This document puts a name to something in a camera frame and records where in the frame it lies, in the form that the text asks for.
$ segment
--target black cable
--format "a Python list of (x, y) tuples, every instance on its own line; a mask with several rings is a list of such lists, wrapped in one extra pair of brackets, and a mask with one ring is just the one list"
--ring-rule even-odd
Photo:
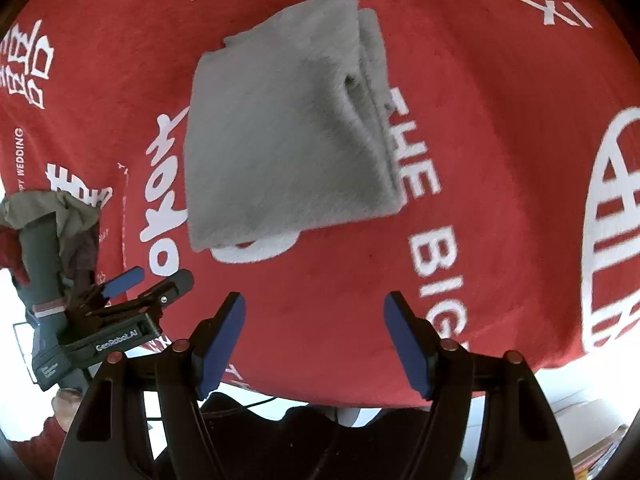
[(316, 480), (322, 471), (322, 468), (326, 465), (328, 460), (335, 452), (335, 446), (338, 444), (338, 437), (340, 436), (340, 421), (338, 417), (338, 408), (334, 407), (334, 435), (332, 436), (329, 444), (327, 445), (324, 453), (318, 459), (318, 463), (316, 464), (316, 468), (312, 471), (311, 475), (308, 476), (306, 480)]
[[(234, 413), (239, 413), (244, 410), (248, 410), (249, 408), (254, 408), (255, 406), (261, 406), (262, 404), (266, 404), (267, 402), (271, 402), (272, 400), (276, 400), (278, 397), (271, 397), (266, 400), (261, 400), (260, 402), (254, 402), (253, 404), (248, 404), (246, 406), (242, 406), (241, 408), (232, 408), (231, 410), (221, 410), (219, 412), (211, 412), (211, 413), (203, 413), (202, 418), (220, 418), (221, 416), (229, 416)], [(146, 420), (151, 422), (162, 422), (162, 417), (160, 416), (148, 416)]]

